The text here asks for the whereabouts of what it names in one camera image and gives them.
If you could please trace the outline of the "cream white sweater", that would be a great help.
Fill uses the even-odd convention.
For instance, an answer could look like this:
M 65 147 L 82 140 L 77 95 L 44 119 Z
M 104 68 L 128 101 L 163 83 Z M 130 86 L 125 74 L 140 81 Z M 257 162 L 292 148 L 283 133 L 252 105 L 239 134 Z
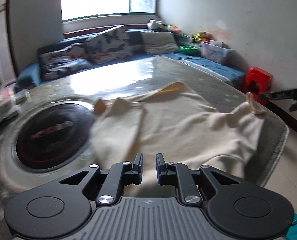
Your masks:
M 171 186 L 157 182 L 155 156 L 197 170 L 210 165 L 240 178 L 255 154 L 266 110 L 248 93 L 229 113 L 221 113 L 182 82 L 146 94 L 98 100 L 90 130 L 96 162 L 102 168 L 144 156 L 140 185 L 126 187 L 130 197 L 168 197 Z

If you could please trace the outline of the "red plastic stool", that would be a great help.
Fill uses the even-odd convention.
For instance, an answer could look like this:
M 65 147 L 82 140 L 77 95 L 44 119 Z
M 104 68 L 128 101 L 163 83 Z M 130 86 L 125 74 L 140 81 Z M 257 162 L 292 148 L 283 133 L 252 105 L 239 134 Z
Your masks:
M 241 91 L 246 94 L 252 92 L 254 99 L 266 106 L 268 100 L 262 100 L 259 98 L 259 94 L 271 91 L 273 84 L 273 76 L 269 72 L 262 70 L 261 68 L 250 68 L 242 85 Z

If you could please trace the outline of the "round black induction cooktop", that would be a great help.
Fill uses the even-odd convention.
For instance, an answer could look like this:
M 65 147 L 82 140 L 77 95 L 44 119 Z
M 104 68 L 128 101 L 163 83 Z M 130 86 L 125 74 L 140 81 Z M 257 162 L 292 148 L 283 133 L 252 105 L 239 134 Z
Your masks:
M 95 121 L 93 105 L 82 100 L 37 107 L 17 132 L 12 157 L 21 168 L 33 173 L 56 170 L 86 150 Z

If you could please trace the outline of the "clear plastic storage box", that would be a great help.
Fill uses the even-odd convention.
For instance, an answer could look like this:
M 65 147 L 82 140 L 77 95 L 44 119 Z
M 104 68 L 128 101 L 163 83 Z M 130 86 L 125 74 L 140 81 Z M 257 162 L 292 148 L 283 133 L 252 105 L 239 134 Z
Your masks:
M 228 63 L 231 54 L 234 52 L 233 49 L 219 47 L 210 43 L 201 42 L 200 45 L 203 58 L 222 65 Z

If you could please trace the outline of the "colourful plush toys pile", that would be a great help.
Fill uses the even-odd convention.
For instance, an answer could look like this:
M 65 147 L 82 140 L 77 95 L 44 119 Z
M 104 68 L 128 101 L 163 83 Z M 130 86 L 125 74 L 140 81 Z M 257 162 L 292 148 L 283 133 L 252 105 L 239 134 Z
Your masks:
M 196 34 L 192 34 L 190 37 L 191 42 L 195 43 L 209 43 L 210 42 L 211 35 L 208 32 L 201 31 Z

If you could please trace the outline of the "grey quilted star table cover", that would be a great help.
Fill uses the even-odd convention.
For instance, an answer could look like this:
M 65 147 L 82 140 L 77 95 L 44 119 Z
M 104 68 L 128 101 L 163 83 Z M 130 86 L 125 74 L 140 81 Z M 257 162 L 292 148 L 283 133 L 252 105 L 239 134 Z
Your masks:
M 164 56 L 89 69 L 31 89 L 31 99 L 22 104 L 20 115 L 0 129 L 0 210 L 16 194 L 91 162 L 91 147 L 86 144 L 73 162 L 57 170 L 28 173 L 20 167 L 12 152 L 21 127 L 31 116 L 58 103 L 89 106 L 99 98 L 110 100 L 150 92 L 176 81 L 185 83 L 222 113 L 229 113 L 245 98 L 236 88 L 192 64 Z

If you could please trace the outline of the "green plastic bowl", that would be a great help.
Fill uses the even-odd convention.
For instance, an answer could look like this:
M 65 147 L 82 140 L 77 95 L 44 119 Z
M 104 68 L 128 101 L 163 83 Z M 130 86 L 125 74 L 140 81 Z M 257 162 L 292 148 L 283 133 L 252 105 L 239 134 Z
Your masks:
M 197 55 L 199 53 L 199 49 L 194 46 L 183 45 L 179 49 L 185 55 Z

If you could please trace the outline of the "butterfly print cushion upright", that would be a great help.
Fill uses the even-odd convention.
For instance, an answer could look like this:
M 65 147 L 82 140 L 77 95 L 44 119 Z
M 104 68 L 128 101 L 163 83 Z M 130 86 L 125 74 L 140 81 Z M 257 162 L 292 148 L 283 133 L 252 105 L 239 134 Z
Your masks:
M 125 26 L 119 25 L 85 40 L 89 59 L 97 64 L 124 59 L 133 55 Z

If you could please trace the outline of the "butterfly print cushion lying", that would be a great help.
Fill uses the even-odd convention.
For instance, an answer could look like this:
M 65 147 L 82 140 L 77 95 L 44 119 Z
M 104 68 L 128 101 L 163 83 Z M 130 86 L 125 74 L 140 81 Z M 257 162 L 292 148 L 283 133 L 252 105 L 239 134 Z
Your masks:
M 92 67 L 83 43 L 74 43 L 63 49 L 40 55 L 44 80 L 53 80 Z

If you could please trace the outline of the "blue corner sofa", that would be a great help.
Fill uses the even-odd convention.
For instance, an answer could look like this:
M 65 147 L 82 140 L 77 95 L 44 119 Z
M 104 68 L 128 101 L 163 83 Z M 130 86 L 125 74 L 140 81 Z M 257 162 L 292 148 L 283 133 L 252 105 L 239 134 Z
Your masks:
M 140 32 L 142 29 L 129 29 L 127 34 L 130 39 L 131 46 L 134 47 L 133 55 L 129 58 L 121 60 L 113 60 L 112 62 L 106 63 L 106 65 L 120 63 L 124 61 L 132 61 L 145 59 L 150 57 L 144 52 L 143 41 Z M 76 43 L 83 43 L 86 39 L 95 37 L 96 34 L 88 34 L 82 36 L 76 36 L 71 38 L 66 38 L 60 42 L 39 48 L 37 50 L 38 61 L 32 64 L 27 65 L 23 72 L 18 76 L 16 82 L 16 90 L 21 91 L 25 88 L 37 87 L 43 83 L 46 83 L 47 80 L 44 79 L 42 75 L 42 55 L 45 53 L 50 53 L 54 51 L 61 50 L 69 45 Z M 201 53 L 197 52 L 195 55 L 186 55 L 181 52 L 178 53 L 168 53 L 166 55 L 170 59 L 174 60 L 187 60 L 197 65 L 201 65 L 202 70 L 210 71 L 215 74 L 221 80 L 227 80 L 229 84 L 233 85 L 235 88 L 238 88 L 244 78 L 246 77 L 246 72 L 240 68 L 237 68 L 228 63 L 220 64 L 208 59 L 201 57 Z

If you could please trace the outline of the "grey plain cushion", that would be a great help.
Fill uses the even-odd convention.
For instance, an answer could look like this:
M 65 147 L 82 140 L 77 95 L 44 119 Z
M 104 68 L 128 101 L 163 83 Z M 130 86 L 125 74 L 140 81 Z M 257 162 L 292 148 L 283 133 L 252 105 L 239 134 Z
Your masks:
M 159 55 L 179 51 L 172 32 L 142 31 L 141 37 L 146 54 Z

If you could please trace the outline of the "white plush toy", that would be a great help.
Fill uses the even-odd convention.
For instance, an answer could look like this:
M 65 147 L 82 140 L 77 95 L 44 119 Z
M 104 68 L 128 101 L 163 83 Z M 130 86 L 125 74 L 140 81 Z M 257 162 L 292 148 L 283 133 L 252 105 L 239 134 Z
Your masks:
M 157 21 L 153 19 L 149 20 L 149 22 L 147 23 L 147 27 L 150 30 L 165 29 L 165 25 L 161 21 Z

